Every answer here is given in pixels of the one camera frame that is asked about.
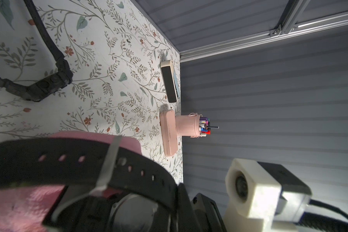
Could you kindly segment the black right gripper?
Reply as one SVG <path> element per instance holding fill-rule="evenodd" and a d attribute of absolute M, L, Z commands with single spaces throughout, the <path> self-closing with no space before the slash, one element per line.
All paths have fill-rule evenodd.
<path fill-rule="evenodd" d="M 190 201 L 183 183 L 177 187 L 174 232 L 227 232 L 217 204 L 198 193 Z"/>

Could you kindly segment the black watch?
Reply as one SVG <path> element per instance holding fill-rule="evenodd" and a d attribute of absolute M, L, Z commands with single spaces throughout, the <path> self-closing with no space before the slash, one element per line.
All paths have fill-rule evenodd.
<path fill-rule="evenodd" d="M 174 179 L 120 142 L 37 138 L 0 143 L 0 190 L 62 185 L 42 222 L 49 232 L 175 230 Z"/>

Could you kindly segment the pink cloth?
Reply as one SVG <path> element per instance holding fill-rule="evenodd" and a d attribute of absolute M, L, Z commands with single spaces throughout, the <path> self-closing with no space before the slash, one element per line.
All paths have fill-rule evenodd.
<path fill-rule="evenodd" d="M 76 138 L 110 144 L 116 137 L 86 131 L 60 131 L 52 138 Z M 123 137 L 122 148 L 142 155 L 140 142 Z M 42 221 L 64 186 L 38 186 L 0 190 L 0 232 L 47 232 Z"/>

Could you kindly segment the black strap wristwatch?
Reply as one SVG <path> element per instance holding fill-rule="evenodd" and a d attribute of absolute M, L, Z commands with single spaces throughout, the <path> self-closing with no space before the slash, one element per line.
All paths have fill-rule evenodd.
<path fill-rule="evenodd" d="M 65 56 L 48 34 L 33 1 L 24 1 L 24 3 L 44 44 L 52 54 L 58 71 L 44 77 L 30 86 L 23 86 L 12 80 L 0 77 L 0 88 L 4 88 L 8 93 L 24 100 L 40 102 L 49 95 L 57 92 L 59 89 L 63 89 L 71 84 L 73 81 L 73 73 L 70 69 L 69 63 L 65 59 Z"/>

